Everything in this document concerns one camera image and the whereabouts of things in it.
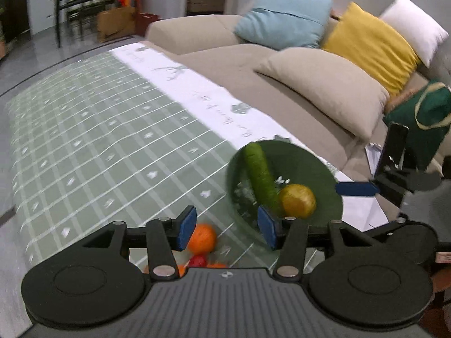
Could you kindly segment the yellow-green round fruit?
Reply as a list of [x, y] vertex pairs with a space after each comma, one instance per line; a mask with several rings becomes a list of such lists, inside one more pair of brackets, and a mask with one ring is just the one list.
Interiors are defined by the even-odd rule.
[[287, 185], [280, 191], [279, 198], [286, 217], [307, 219], [317, 209], [315, 195], [306, 185]]

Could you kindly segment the green cucumber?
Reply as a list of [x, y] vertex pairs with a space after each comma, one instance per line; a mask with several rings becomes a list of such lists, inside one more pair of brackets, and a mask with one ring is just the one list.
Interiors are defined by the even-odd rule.
[[242, 150], [246, 173], [251, 183], [255, 200], [276, 217], [283, 214], [275, 178], [260, 143], [251, 142]]

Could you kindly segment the left orange mandarin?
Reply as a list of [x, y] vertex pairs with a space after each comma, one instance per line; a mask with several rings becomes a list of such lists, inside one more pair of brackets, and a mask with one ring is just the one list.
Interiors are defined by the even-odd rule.
[[145, 266], [143, 269], [143, 273], [145, 274], [152, 274], [155, 277], [167, 279], [167, 278], [173, 278], [173, 277], [181, 277], [185, 273], [185, 267], [184, 266], [177, 266], [175, 268], [174, 266], [168, 265], [168, 264], [162, 264], [155, 266], [153, 269], [150, 269], [149, 266]]

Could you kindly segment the orange mandarin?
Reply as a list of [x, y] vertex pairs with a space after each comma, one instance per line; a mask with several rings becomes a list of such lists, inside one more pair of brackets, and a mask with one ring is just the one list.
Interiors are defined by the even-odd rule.
[[145, 274], [152, 274], [155, 277], [167, 279], [167, 278], [173, 278], [173, 277], [181, 277], [185, 273], [185, 267], [184, 266], [177, 266], [175, 268], [174, 266], [168, 265], [168, 264], [162, 264], [155, 266], [153, 269], [150, 269], [149, 266], [145, 266], [143, 269], [143, 273]]
[[207, 268], [212, 268], [212, 269], [226, 269], [228, 268], [228, 266], [224, 263], [208, 263], [206, 265]]
[[217, 234], [209, 224], [197, 224], [187, 244], [193, 255], [208, 254], [216, 247]]

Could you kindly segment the top orange mandarin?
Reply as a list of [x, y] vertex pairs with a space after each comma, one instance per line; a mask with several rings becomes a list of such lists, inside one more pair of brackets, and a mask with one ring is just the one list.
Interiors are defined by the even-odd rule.
[[216, 247], [217, 234], [209, 224], [197, 224], [187, 244], [193, 255], [208, 254]]

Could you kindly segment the small red tomato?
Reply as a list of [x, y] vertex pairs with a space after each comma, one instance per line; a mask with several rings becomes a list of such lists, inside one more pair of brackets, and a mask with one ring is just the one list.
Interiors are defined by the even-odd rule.
[[187, 263], [187, 268], [205, 268], [208, 266], [208, 258], [206, 255], [193, 255]]

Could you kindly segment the black smartphone on stand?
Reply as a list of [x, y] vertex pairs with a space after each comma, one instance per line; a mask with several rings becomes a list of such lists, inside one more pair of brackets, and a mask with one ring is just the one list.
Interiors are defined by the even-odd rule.
[[375, 178], [384, 172], [398, 169], [408, 134], [409, 128], [405, 125], [392, 122], [388, 126], [388, 132], [375, 171]]

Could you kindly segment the middle orange mandarin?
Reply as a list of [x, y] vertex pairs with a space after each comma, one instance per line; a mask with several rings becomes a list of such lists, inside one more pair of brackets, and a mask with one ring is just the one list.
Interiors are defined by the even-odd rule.
[[226, 269], [228, 268], [228, 266], [224, 263], [208, 263], [206, 265], [207, 268], [212, 268], [212, 269]]

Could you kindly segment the green colander bowl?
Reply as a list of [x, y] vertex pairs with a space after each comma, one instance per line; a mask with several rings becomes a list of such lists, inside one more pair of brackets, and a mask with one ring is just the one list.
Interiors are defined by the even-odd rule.
[[[288, 185], [303, 185], [313, 192], [317, 208], [306, 219], [309, 225], [325, 227], [331, 220], [342, 218], [343, 200], [336, 193], [337, 181], [330, 167], [311, 152], [288, 141], [260, 141], [259, 146], [277, 192]], [[258, 229], [259, 203], [248, 178], [243, 150], [233, 155], [225, 174], [227, 199], [238, 229], [267, 250], [269, 246]]]

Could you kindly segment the green tote bag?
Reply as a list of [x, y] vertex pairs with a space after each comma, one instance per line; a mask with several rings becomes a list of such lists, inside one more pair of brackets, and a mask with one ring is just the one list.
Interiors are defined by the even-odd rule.
[[409, 128], [406, 149], [425, 170], [450, 131], [450, 89], [432, 80], [384, 116], [384, 123]]

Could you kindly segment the beige cushion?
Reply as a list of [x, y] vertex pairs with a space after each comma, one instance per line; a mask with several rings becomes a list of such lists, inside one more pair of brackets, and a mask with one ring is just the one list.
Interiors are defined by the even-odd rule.
[[261, 60], [254, 71], [291, 88], [362, 140], [381, 120], [388, 91], [347, 59], [320, 49], [292, 47]]

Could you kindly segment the green checkered tablecloth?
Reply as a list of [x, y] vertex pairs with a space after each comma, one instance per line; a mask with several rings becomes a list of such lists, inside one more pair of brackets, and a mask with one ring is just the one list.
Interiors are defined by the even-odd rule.
[[[110, 223], [98, 200], [112, 187], [103, 160], [112, 116], [111, 64], [111, 52], [71, 64], [9, 104], [18, 232], [32, 266]], [[275, 264], [275, 252], [249, 239], [221, 237], [211, 226], [217, 234], [212, 263]]]

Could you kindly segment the white printed table runner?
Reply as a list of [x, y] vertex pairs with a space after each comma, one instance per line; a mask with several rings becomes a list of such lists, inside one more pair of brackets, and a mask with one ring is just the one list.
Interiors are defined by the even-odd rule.
[[299, 183], [313, 190], [312, 222], [341, 218], [363, 231], [386, 222], [374, 197], [336, 193], [337, 182], [356, 185], [360, 174], [336, 169], [225, 88], [143, 44], [114, 49], [111, 62], [103, 160], [112, 187], [98, 200], [105, 222], [141, 226], [192, 204], [221, 237], [261, 240], [242, 159], [252, 141], [261, 142], [274, 188]]

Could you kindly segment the yellow cushion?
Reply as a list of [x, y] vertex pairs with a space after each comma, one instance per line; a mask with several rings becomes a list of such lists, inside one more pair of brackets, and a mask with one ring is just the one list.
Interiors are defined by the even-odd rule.
[[400, 33], [354, 2], [349, 3], [322, 49], [364, 70], [391, 98], [401, 93], [420, 63]]

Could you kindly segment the white cushion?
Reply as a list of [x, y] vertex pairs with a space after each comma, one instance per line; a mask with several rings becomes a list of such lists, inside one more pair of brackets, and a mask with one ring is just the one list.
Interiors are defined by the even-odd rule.
[[450, 34], [411, 0], [394, 0], [379, 18], [397, 31], [429, 68], [439, 45]]

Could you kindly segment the light blue cushion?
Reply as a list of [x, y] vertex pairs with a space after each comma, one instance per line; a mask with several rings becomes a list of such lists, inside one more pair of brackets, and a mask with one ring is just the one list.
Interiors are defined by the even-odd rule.
[[332, 7], [332, 0], [253, 0], [234, 33], [273, 50], [318, 48]]

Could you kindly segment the beige sofa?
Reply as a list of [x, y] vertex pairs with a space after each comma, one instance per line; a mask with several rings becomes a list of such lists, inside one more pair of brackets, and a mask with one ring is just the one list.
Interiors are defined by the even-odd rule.
[[291, 88], [255, 72], [257, 63], [279, 51], [238, 38], [234, 33], [238, 21], [238, 15], [165, 19], [149, 26], [146, 40], [154, 49], [272, 117], [350, 179], [367, 180], [370, 169], [365, 146], [384, 143], [387, 127], [382, 116], [370, 140], [362, 140]]

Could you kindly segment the brown paper shopping bag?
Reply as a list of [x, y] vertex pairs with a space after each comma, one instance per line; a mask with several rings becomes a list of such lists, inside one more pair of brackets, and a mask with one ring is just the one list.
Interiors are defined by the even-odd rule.
[[135, 33], [135, 8], [113, 8], [97, 15], [98, 41], [115, 40]]

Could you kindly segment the dark dining table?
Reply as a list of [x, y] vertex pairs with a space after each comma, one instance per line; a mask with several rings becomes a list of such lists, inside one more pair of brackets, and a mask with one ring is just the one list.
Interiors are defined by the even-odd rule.
[[120, 6], [118, 0], [53, 0], [54, 30], [57, 46], [61, 47], [61, 18], [66, 11], [69, 25], [76, 21], [79, 26], [79, 36], [84, 37], [83, 22], [87, 18], [96, 19], [97, 39], [100, 43], [113, 41], [135, 34], [136, 8]]

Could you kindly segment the black dining chair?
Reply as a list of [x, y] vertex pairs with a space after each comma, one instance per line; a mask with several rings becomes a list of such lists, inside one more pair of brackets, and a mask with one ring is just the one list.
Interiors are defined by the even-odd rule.
[[70, 0], [66, 18], [69, 29], [75, 21], [79, 27], [80, 39], [83, 40], [83, 23], [86, 18], [93, 20], [100, 12], [113, 5], [115, 0]]

